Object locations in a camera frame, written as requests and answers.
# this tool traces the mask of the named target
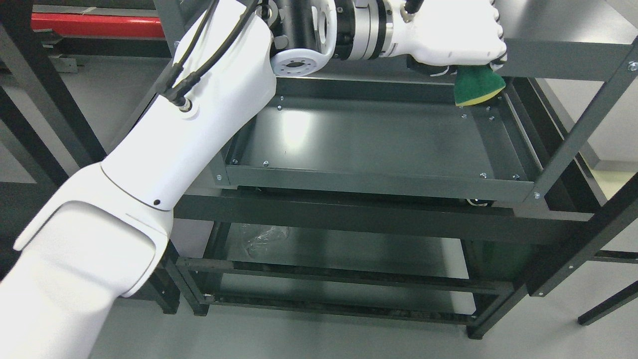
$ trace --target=floor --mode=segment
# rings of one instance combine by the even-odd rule
[[[594,171],[610,197],[631,176]],[[206,223],[176,231],[206,230]],[[606,246],[638,251],[638,221]],[[185,250],[197,252],[195,245]],[[580,326],[576,318],[638,278],[638,266],[587,262],[545,298],[526,297],[483,340],[462,326],[278,310],[211,307],[196,317],[152,302],[117,300],[91,359],[109,358],[636,358],[638,300]]]

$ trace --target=black cable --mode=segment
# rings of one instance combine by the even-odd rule
[[[185,79],[180,81],[174,88],[169,89],[164,93],[164,97],[166,97],[171,103],[178,107],[184,106],[186,103],[186,99],[184,96],[193,89],[195,85],[197,85],[202,76],[204,76],[215,64],[219,61],[219,59],[226,54],[226,51],[230,48],[230,46],[235,42],[239,34],[241,34],[242,30],[250,20],[250,17],[253,15],[255,10],[257,9],[257,4],[259,0],[252,0],[252,2],[246,7],[244,12],[239,17],[239,21],[236,23],[235,27],[232,29],[226,40],[221,44],[221,46],[215,51],[215,53],[197,70],[191,72]]]
[[[217,4],[219,4],[219,0],[212,0],[210,5],[206,9],[206,13],[204,14],[204,18],[199,23],[199,26],[197,26],[197,30],[195,31],[195,35],[194,35],[193,39],[191,40],[191,43],[188,44],[188,48],[186,49],[186,52],[182,56],[182,59],[179,60],[179,62],[178,62],[181,66],[184,66],[184,63],[186,63],[187,58],[193,52],[193,49],[195,48],[195,45],[197,44],[197,41],[199,40],[199,37],[202,35],[202,31],[204,31],[204,26],[206,26],[206,24],[208,23],[208,20],[210,19],[211,14],[213,14],[215,12],[215,9],[217,8]]]
[[[182,58],[178,62],[173,64],[170,71],[167,73],[165,80],[162,81],[162,83],[159,85],[160,87],[157,90],[158,93],[164,95],[170,88],[173,87],[179,75],[184,71],[184,63],[186,63],[186,60],[193,53],[195,45],[197,44],[197,41],[199,41],[199,38],[204,31],[204,26],[206,26],[211,15],[215,12],[218,4],[219,0],[212,0],[211,3],[208,5],[202,21],[197,26],[197,30],[195,30],[195,34],[191,39],[191,42],[188,44],[188,48],[186,48],[186,51],[182,55]]]
[[[246,7],[246,9],[244,10],[244,13],[241,15],[241,17],[239,18],[239,21],[235,25],[235,28],[233,28],[233,31],[231,31],[230,34],[228,35],[228,38],[226,38],[224,43],[221,44],[221,46],[211,56],[211,58],[208,59],[199,69],[195,71],[195,73],[199,77],[204,76],[204,74],[207,73],[213,66],[215,66],[217,61],[219,61],[219,59],[221,59],[221,57],[224,56],[224,54],[226,54],[226,51],[230,48],[233,42],[235,42],[237,37],[239,37],[239,34],[241,34],[242,30],[248,23],[248,20],[250,20],[250,16],[252,16],[252,14],[257,9],[258,2],[259,0],[253,0],[250,3],[250,5]]]

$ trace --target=sponge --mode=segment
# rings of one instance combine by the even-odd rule
[[[489,65],[459,66],[454,84],[454,102],[470,106],[489,100],[505,88],[505,81]]]

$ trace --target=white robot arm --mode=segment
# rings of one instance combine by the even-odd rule
[[[196,42],[180,64],[183,72],[175,73],[177,85],[171,88],[171,79],[166,96],[158,97],[122,143],[101,163],[73,175],[15,242],[22,255],[0,284],[0,358],[89,356],[114,300],[132,295],[157,265],[170,236],[173,207],[229,138],[273,97],[275,73],[305,75],[337,53],[340,1],[307,2],[317,41],[296,49],[290,48],[298,40],[295,35],[278,34],[285,26],[276,29],[281,22],[271,22],[272,11],[257,10],[264,14],[263,20],[253,14],[257,1],[248,8],[235,0],[213,2],[211,16],[202,15],[203,25],[196,23],[177,49],[179,59]],[[373,3],[391,9],[386,13],[393,18],[394,33],[384,34],[383,39],[392,50],[384,56],[412,54],[433,65],[476,65],[505,52],[489,0],[426,0],[421,11],[407,20],[401,15],[400,0],[347,3],[353,13],[363,3],[368,12]],[[291,0],[260,4],[270,9],[276,4],[282,13],[291,11],[288,20],[294,14]],[[425,9],[444,16],[422,16]],[[440,36],[430,32],[432,26],[449,22],[454,12],[467,20],[467,26]],[[179,84],[189,81],[187,74],[223,48],[244,17],[241,33],[221,51],[215,65],[194,86],[187,83],[181,91]],[[366,24],[365,41],[371,42],[370,18]],[[459,32],[480,35],[468,38]],[[284,46],[280,36],[287,37]],[[354,40],[357,46],[363,42],[359,37]],[[387,47],[385,42],[379,46]],[[294,70],[302,66],[308,70]]]

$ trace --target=metal rack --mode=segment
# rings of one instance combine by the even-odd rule
[[[0,9],[6,10],[10,3],[3,3]],[[164,24],[182,24],[183,28],[192,21],[193,14],[179,21],[166,18],[183,13],[165,11],[162,6],[166,3],[156,1]],[[466,325],[469,337],[480,339],[518,301],[528,294],[547,295],[638,218],[638,177],[604,203],[577,154],[638,73],[630,71],[630,62],[638,58],[638,30],[602,0],[520,0],[503,2],[499,8],[510,54],[502,74],[512,80],[500,99],[487,104],[489,108],[455,108],[450,84],[424,82],[405,68],[402,59],[364,65],[333,61],[313,79],[280,79],[278,94],[269,106],[213,159],[175,209],[176,218],[216,223],[204,259],[169,255],[164,268],[193,311],[205,314],[208,305],[220,304],[399,317]],[[597,12],[595,19],[582,16],[590,11]],[[551,16],[539,17],[541,13]],[[4,21],[11,17],[8,13],[0,15],[4,27],[12,26]],[[50,67],[33,68],[31,56],[39,55],[35,47],[28,47],[28,32],[24,34],[3,39],[1,53],[17,54],[15,62],[4,56],[3,60],[23,79],[33,78],[34,73],[37,79],[48,76]],[[24,49],[33,53],[26,56]],[[602,80],[605,84],[567,133],[535,81],[525,77]],[[86,121],[57,115],[74,113],[75,109],[67,107],[77,107],[72,99],[59,95],[64,92],[61,80],[35,86],[32,91],[40,96],[43,109],[62,109],[47,120],[57,126],[53,127],[71,154],[75,153],[78,164],[87,164],[86,158],[99,160],[103,151],[92,147],[96,140],[87,132]],[[151,98],[140,104],[137,116]],[[365,109],[369,110],[363,118],[360,114]],[[297,147],[301,156],[296,158],[287,152],[294,144],[285,143],[281,132],[291,114],[306,116],[303,122],[308,124],[308,140]],[[33,145],[27,137],[17,137],[23,147]],[[346,141],[351,138],[359,139],[358,147]],[[53,170],[44,166],[32,167],[51,177]],[[27,195],[24,188],[12,191],[12,198]],[[30,202],[32,212],[47,194],[50,192]],[[465,198],[498,202],[492,208],[469,208],[457,201]],[[16,207],[3,201],[7,212]],[[26,212],[23,222],[30,218],[31,212]],[[228,261],[219,258],[214,248],[232,223],[459,238],[469,278],[403,276],[395,280],[383,272],[336,268],[320,272],[303,266]],[[447,288],[473,293],[477,312],[308,305],[290,298],[239,298],[227,293],[205,297],[215,293],[203,291],[205,283],[193,270],[329,282],[356,283],[365,278],[380,286],[404,283]]]

